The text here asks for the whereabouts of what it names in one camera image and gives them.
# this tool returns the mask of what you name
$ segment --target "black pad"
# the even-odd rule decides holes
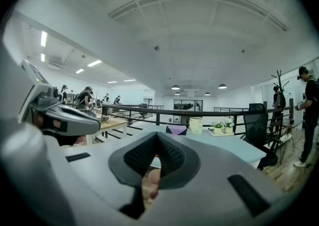
[[[156,154],[161,163],[159,189],[183,187],[200,168],[199,156],[193,149],[163,133],[150,133],[116,150],[110,156],[109,167],[120,183],[140,188]]]

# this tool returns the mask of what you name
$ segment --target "wooden desk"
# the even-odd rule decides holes
[[[123,134],[126,136],[127,134],[127,120],[122,120],[120,118],[109,118],[108,121],[102,122],[100,130],[93,135],[86,135],[86,143],[87,145],[93,144],[93,139],[99,134],[106,132],[109,129],[119,129],[123,128]]]

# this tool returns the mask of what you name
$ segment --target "black mesh chair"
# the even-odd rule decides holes
[[[266,112],[266,108],[263,104],[260,103],[253,103],[249,104],[249,112],[258,112],[258,113],[264,113]]]
[[[268,141],[278,142],[274,137],[267,136],[267,113],[258,113],[256,111],[248,111],[244,114],[244,123],[246,128],[245,141],[255,146],[259,150],[266,153],[266,156],[261,159],[257,168],[263,169],[266,166],[274,166],[277,164],[277,155],[265,147]]]
[[[98,108],[101,108],[101,100],[100,99],[97,99],[96,100],[96,106],[98,107]]]

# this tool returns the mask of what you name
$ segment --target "desk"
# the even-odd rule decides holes
[[[86,135],[86,143],[87,145],[93,144],[93,139],[95,139],[95,136],[102,134],[102,132],[105,132],[108,129],[123,128],[123,134],[126,136],[127,124],[128,122],[126,120],[122,120],[120,118],[109,118],[107,121],[101,123],[101,127],[98,132],[93,135]]]
[[[142,130],[143,132],[166,132],[166,126],[149,126]],[[203,130],[202,134],[193,134],[187,130],[186,136],[189,139],[192,139],[197,142],[204,144],[214,145],[220,148],[223,148],[227,151],[232,152],[237,157],[252,165],[254,168],[258,167],[260,160],[266,156],[266,153],[259,150],[258,148],[248,144],[244,140],[240,139],[239,136],[223,136],[223,137],[214,137],[210,135],[207,130]],[[159,158],[154,158],[151,166],[160,167]]]
[[[287,130],[286,130],[286,133],[282,137],[280,137],[280,140],[283,141],[283,144],[286,143],[283,152],[281,150],[281,147],[282,147],[283,144],[280,146],[280,164],[283,161],[283,158],[284,158],[284,155],[285,155],[285,152],[286,152],[286,146],[287,146],[287,141],[288,140],[290,140],[292,142],[293,151],[295,151],[295,147],[297,147],[296,146],[297,135],[294,138],[293,130],[294,129],[297,130],[297,126],[300,125],[301,123],[302,123],[302,120],[295,120],[293,123],[290,123],[290,119],[283,119],[283,125],[282,126],[283,126],[283,128],[286,128]],[[272,122],[272,123],[270,123],[270,125],[271,126],[280,126],[280,121]]]

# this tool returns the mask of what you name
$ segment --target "white pot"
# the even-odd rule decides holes
[[[213,130],[214,134],[222,134],[222,129],[221,128],[214,128]]]
[[[225,133],[225,134],[233,133],[233,127],[225,127],[224,133]]]

